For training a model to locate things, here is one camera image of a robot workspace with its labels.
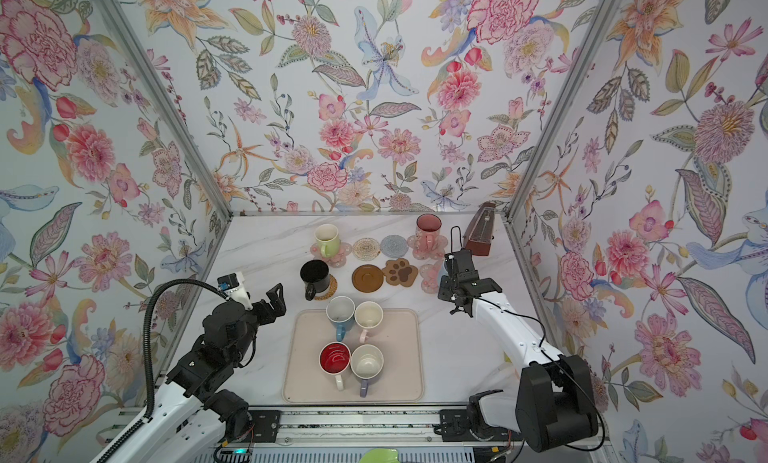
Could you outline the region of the round rattan woven coaster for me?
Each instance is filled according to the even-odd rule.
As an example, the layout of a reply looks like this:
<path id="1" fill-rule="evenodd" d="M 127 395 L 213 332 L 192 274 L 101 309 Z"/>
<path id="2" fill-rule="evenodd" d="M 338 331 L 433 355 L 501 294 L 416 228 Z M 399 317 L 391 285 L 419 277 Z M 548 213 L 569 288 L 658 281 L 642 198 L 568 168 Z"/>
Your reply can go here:
<path id="1" fill-rule="evenodd" d="M 328 288 L 324 292 L 322 292 L 322 293 L 317 293 L 314 296 L 313 300 L 314 301 L 325 301 L 325 300 L 328 300 L 328 299 L 332 298 L 335 295 L 335 293 L 337 292 L 337 289 L 338 289 L 338 282 L 337 282 L 336 278 L 333 275 L 330 275 L 329 276 L 329 286 L 328 286 Z"/>

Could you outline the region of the red inside white mug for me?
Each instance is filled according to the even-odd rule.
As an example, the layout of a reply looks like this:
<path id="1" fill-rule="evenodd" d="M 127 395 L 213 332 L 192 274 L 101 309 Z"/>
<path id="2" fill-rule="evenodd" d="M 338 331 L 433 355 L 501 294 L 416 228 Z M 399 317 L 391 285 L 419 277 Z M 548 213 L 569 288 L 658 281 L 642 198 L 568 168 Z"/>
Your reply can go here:
<path id="1" fill-rule="evenodd" d="M 351 362 L 349 347 L 342 342 L 329 343 L 321 350 L 318 360 L 322 371 L 334 379 L 337 390 L 343 391 L 344 373 Z"/>

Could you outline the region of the pink flower coaster front right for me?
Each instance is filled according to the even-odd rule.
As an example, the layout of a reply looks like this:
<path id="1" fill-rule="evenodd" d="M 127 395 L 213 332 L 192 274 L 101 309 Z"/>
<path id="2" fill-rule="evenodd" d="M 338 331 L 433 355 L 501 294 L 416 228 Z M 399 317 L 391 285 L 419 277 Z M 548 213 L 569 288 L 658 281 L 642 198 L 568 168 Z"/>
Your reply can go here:
<path id="1" fill-rule="evenodd" d="M 438 293 L 443 270 L 442 261 L 426 263 L 419 268 L 419 274 L 422 278 L 420 286 L 423 292 L 427 294 Z"/>

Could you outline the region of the round brown wooden coaster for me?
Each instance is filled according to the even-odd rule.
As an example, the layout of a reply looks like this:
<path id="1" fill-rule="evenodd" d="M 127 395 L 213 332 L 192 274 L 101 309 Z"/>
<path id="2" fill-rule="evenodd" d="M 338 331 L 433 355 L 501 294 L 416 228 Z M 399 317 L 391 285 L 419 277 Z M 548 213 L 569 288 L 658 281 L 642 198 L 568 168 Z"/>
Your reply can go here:
<path id="1" fill-rule="evenodd" d="M 384 275 L 379 267 L 364 264 L 353 271 L 351 281 L 354 288 L 359 292 L 373 293 L 383 285 Z"/>

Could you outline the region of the white mug green outside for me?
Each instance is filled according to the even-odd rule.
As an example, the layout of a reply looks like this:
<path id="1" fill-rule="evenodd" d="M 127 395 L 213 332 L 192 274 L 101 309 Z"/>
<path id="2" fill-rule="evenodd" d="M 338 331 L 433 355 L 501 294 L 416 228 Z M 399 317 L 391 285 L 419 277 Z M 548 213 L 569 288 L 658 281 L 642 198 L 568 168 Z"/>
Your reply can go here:
<path id="1" fill-rule="evenodd" d="M 314 232 L 315 244 L 323 258 L 335 257 L 341 248 L 340 232 L 334 224 L 322 224 Z"/>

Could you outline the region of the black mug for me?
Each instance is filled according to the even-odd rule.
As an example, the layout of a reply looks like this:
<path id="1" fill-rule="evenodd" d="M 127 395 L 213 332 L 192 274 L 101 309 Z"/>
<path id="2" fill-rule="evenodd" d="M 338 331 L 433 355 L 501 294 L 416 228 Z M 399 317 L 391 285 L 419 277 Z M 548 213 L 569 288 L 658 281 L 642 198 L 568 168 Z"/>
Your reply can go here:
<path id="1" fill-rule="evenodd" d="M 331 285 L 329 266 L 318 259 L 303 264 L 300 269 L 300 278 L 305 285 L 304 296 L 307 301 L 325 296 Z"/>

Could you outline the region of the pink mug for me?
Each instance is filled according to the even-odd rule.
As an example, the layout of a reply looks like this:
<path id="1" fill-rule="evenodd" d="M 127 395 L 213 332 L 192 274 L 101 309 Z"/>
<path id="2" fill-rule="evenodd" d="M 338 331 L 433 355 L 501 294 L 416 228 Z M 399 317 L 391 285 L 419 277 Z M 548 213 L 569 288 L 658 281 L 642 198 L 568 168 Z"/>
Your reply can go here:
<path id="1" fill-rule="evenodd" d="M 441 219 L 436 214 L 425 213 L 417 218 L 416 227 L 416 249 L 422 253 L 434 250 L 440 236 Z"/>

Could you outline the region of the light blue mug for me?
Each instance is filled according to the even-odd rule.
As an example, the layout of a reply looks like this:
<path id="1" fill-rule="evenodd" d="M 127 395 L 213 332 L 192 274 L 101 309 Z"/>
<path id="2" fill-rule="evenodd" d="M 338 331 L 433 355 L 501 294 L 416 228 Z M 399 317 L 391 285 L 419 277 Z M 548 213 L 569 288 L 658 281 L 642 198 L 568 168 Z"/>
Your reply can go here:
<path id="1" fill-rule="evenodd" d="M 449 280 L 449 273 L 446 269 L 445 263 L 441 262 L 439 264 L 439 271 L 437 275 L 438 294 L 443 294 L 449 290 Z"/>

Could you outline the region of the pink flower coaster back right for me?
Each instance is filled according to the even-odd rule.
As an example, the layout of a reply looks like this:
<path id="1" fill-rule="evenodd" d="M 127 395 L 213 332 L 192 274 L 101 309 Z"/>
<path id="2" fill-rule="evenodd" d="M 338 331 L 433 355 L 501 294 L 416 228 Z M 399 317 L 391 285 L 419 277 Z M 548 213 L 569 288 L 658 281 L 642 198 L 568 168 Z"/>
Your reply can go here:
<path id="1" fill-rule="evenodd" d="M 448 239 L 439 234 L 418 233 L 407 239 L 413 257 L 417 260 L 441 260 L 448 245 Z"/>

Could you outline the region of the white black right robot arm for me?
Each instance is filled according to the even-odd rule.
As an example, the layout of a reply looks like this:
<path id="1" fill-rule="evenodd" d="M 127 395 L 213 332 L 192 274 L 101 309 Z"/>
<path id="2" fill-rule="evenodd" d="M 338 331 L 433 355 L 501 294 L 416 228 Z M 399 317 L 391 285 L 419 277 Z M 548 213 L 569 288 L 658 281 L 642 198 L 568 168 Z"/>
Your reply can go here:
<path id="1" fill-rule="evenodd" d="M 606 425 L 595 402 L 589 365 L 566 356 L 536 332 L 534 316 L 524 315 L 491 278 L 482 278 L 472 252 L 461 249 L 444 256 L 437 296 L 454 305 L 497 338 L 519 377 L 511 384 L 480 391 L 468 399 L 469 431 L 482 439 L 504 429 L 520 435 L 535 452 L 574 448 L 577 441 L 599 436 Z"/>

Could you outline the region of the green object below rail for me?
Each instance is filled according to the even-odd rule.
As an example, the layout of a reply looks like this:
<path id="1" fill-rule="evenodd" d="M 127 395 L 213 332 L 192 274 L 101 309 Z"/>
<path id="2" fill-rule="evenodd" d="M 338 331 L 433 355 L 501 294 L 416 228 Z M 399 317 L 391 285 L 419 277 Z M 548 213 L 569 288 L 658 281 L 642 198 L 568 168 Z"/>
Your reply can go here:
<path id="1" fill-rule="evenodd" d="M 399 453 L 391 448 L 374 448 L 367 451 L 359 463 L 400 463 Z"/>

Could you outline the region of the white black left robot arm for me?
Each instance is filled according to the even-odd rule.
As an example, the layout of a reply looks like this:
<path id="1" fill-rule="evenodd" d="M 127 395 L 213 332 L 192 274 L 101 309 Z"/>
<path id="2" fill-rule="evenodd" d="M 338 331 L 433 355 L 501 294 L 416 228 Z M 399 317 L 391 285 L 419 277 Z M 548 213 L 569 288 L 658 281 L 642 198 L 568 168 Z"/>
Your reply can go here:
<path id="1" fill-rule="evenodd" d="M 153 292 L 142 328 L 147 386 L 144 410 L 94 458 L 96 462 L 148 462 L 163 453 L 168 453 L 173 462 L 181 461 L 185 452 L 194 450 L 195 443 L 190 442 L 183 450 L 171 442 L 183 424 L 191 423 L 196 416 L 211 417 L 215 424 L 196 445 L 237 441 L 253 431 L 249 404 L 222 385 L 252 361 L 259 328 L 284 316 L 286 302 L 281 283 L 267 290 L 266 297 L 257 302 L 252 302 L 249 294 L 236 298 L 238 289 L 230 285 L 234 277 L 221 277 L 216 286 L 190 278 L 173 279 Z M 204 318 L 203 333 L 158 386 L 150 343 L 153 313 L 160 297 L 181 285 L 200 287 L 223 301 Z"/>

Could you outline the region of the beige serving tray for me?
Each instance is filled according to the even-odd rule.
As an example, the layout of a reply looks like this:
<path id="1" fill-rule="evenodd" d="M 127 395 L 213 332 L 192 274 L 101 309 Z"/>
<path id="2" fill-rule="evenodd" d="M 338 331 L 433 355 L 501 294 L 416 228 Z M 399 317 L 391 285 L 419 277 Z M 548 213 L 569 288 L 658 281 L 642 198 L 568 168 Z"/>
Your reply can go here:
<path id="1" fill-rule="evenodd" d="M 323 310 L 305 310 L 296 318 L 283 399 L 291 404 L 356 405 L 412 403 L 424 394 L 421 342 L 417 315 L 409 309 L 386 309 L 383 322 L 368 342 L 383 353 L 384 366 L 360 395 L 360 380 L 342 374 L 344 389 L 320 366 L 321 350 L 335 341 L 336 330 Z"/>

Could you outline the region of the cream white mug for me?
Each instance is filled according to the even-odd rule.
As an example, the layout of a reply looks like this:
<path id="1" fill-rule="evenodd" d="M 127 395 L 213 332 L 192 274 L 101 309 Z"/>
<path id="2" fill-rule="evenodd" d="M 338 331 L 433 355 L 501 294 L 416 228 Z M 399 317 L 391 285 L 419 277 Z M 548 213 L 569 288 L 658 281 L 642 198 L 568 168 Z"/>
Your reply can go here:
<path id="1" fill-rule="evenodd" d="M 357 326 L 361 329 L 359 343 L 365 344 L 382 323 L 384 311 L 378 303 L 365 301 L 356 307 L 354 319 Z"/>

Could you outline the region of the light blue woven coaster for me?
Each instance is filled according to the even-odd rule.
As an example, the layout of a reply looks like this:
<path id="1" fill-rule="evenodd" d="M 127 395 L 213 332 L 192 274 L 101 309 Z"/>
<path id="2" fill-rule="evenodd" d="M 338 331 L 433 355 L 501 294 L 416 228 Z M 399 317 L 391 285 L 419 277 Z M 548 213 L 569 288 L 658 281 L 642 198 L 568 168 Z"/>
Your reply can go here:
<path id="1" fill-rule="evenodd" d="M 409 251 L 407 240 L 396 234 L 388 235 L 380 241 L 380 251 L 390 259 L 403 258 Z"/>

